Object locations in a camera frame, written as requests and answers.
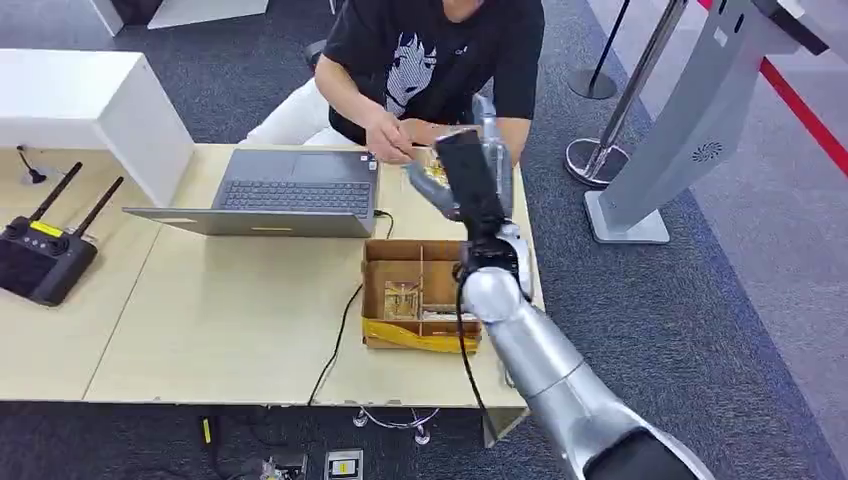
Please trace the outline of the person's right hand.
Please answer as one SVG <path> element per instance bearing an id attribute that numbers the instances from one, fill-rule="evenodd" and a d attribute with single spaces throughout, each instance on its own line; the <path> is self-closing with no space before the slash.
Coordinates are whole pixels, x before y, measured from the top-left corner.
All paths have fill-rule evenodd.
<path id="1" fill-rule="evenodd" d="M 397 165 L 412 162 L 414 148 L 395 116 L 378 110 L 369 115 L 363 128 L 366 132 L 366 146 L 377 160 Z"/>

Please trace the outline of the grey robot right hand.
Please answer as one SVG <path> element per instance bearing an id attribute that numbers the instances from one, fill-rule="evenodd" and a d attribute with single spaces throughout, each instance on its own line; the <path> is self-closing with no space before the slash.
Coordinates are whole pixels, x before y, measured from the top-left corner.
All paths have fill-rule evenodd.
<path id="1" fill-rule="evenodd" d="M 445 218 L 463 222 L 508 219 L 514 205 L 511 154 L 496 125 L 493 102 L 472 97 L 475 124 L 439 138 L 434 144 L 437 163 L 447 177 L 439 182 L 421 162 L 405 166 L 413 188 Z"/>

